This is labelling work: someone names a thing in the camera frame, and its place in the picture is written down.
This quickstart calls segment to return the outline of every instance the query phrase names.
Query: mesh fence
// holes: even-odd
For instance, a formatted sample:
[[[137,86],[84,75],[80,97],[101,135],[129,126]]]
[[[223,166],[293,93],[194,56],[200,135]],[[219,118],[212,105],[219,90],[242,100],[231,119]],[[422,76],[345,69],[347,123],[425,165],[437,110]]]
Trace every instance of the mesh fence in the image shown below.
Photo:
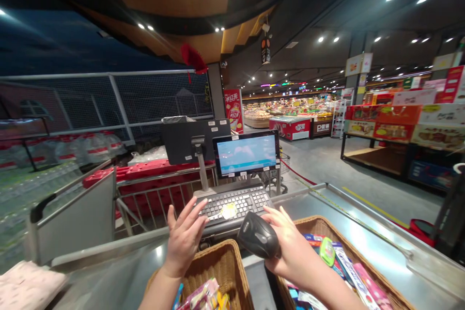
[[[148,140],[159,137],[163,117],[213,118],[207,74],[191,74],[192,83],[187,73],[114,79],[129,125],[107,76],[0,80],[0,97],[11,117],[45,117],[55,134],[108,128],[130,140],[128,126],[134,140]]]

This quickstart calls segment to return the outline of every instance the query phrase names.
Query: store aisle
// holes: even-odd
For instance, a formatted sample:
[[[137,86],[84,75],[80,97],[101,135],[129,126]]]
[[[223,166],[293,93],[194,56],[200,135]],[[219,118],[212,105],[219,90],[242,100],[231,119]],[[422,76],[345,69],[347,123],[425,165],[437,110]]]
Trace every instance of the store aisle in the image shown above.
[[[254,131],[258,130],[250,127],[245,129],[246,133]],[[291,157],[293,170],[311,181],[331,183],[341,190],[345,187],[406,224],[412,218],[434,223],[442,197],[342,161],[341,140],[323,137],[290,142],[281,138],[279,143]],[[346,141],[346,152],[366,147],[366,139],[350,138]]]

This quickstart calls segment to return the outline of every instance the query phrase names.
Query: yellow floor line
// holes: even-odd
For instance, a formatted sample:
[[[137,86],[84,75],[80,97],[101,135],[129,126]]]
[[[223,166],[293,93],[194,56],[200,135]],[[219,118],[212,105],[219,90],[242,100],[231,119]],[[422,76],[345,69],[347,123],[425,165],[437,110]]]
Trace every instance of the yellow floor line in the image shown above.
[[[342,187],[345,191],[348,191],[350,194],[354,195],[357,199],[359,199],[360,201],[362,201],[363,203],[366,203],[368,206],[370,206],[371,208],[374,208],[376,211],[378,211],[379,213],[385,215],[387,218],[389,218],[390,220],[396,222],[397,224],[399,225],[402,225],[404,228],[408,229],[410,228],[407,224],[405,224],[404,222],[401,222],[400,220],[398,220],[397,218],[391,216],[388,212],[385,212],[383,211],[381,208],[379,208],[378,206],[372,204],[370,201],[364,199],[363,197],[361,197],[360,195],[354,193],[352,190],[349,190],[347,189],[346,187]]]

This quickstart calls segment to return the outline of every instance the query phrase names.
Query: hand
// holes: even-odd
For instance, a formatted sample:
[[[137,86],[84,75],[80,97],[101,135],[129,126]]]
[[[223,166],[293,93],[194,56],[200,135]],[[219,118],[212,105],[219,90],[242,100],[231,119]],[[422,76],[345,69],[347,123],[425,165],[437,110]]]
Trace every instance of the hand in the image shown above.
[[[284,208],[280,207],[280,211],[266,206],[263,208],[267,214],[262,218],[276,231],[281,246],[281,258],[265,260],[266,267],[297,287],[310,291],[308,288],[311,288],[312,281],[317,282],[317,277],[312,277],[316,270],[321,269],[321,266],[330,269],[297,230]]]
[[[208,200],[205,199],[194,209],[197,198],[194,196],[184,207],[178,217],[174,218],[174,207],[168,209],[168,255],[166,256],[163,272],[171,278],[182,278],[189,268],[202,237],[203,229],[208,223],[208,217],[199,216]]]

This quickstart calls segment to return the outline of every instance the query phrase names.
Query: keyboard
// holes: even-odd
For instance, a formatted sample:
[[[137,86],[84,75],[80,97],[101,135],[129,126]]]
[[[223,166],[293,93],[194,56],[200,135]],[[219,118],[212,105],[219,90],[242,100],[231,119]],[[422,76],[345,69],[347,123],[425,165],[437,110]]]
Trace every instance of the keyboard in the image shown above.
[[[207,227],[226,221],[241,219],[246,216],[248,211],[262,215],[264,213],[263,206],[274,207],[263,186],[222,192],[208,195],[206,198],[208,198],[208,203],[200,212],[200,215],[210,218],[210,221],[206,225]],[[198,202],[201,202],[203,199],[205,197],[199,198]],[[223,207],[226,205],[229,208],[235,207],[235,215],[228,219],[225,219],[222,214]]]

